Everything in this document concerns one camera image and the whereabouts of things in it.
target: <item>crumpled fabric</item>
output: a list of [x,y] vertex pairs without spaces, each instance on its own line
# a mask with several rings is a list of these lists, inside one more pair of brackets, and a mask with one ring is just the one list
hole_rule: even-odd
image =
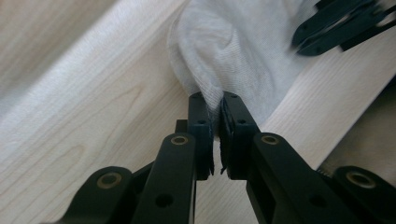
[[311,0],[191,0],[170,28],[168,49],[188,95],[205,97],[219,120],[224,91],[241,96],[261,125],[310,58],[290,45],[315,14]]

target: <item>wooden tabletop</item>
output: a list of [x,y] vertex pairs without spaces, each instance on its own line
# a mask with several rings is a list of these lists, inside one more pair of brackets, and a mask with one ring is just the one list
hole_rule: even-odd
[[[59,219],[96,170],[152,162],[185,119],[166,32],[182,0],[4,1],[0,7],[0,223]],[[297,77],[263,132],[312,166],[396,74],[396,29],[332,49]],[[257,223],[244,181],[198,182],[196,223]]]

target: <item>screw hole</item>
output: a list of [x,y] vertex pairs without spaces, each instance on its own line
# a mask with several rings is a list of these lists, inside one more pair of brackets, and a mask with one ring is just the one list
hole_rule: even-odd
[[116,187],[122,180],[122,176],[119,173],[110,172],[99,177],[96,185],[100,189],[112,189]]
[[317,195],[317,194],[309,197],[309,202],[312,205],[314,205],[315,207],[324,208],[327,206],[326,200],[324,200],[323,197],[321,197],[320,195]]
[[169,207],[173,203],[173,197],[170,194],[161,194],[155,199],[155,203],[161,208]]
[[346,178],[349,182],[364,188],[364,189],[373,189],[375,188],[375,182],[372,178],[367,175],[361,174],[359,172],[350,171],[346,173]]
[[188,141],[189,141],[189,139],[186,138],[185,136],[176,136],[176,137],[173,137],[173,138],[171,139],[172,144],[178,145],[178,146],[184,145],[184,144],[186,144]]
[[279,143],[279,140],[273,136],[265,135],[262,137],[262,141],[269,145],[276,145]]

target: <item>light wood surface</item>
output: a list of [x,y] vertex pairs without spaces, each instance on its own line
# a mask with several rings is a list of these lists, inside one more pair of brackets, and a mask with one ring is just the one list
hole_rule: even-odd
[[382,91],[320,165],[333,174],[354,165],[381,176],[396,187],[396,85]]
[[[59,219],[110,165],[153,161],[188,96],[167,59],[181,0],[4,1],[0,7],[0,223]],[[396,73],[396,29],[314,59],[261,125],[317,167]],[[196,223],[257,223],[243,181],[198,183]]]

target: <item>white cloth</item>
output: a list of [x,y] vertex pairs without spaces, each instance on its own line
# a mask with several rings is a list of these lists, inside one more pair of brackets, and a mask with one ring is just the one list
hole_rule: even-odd
[[308,62],[290,41],[315,2],[191,0],[168,38],[178,80],[189,95],[202,92],[215,121],[231,91],[263,124]]

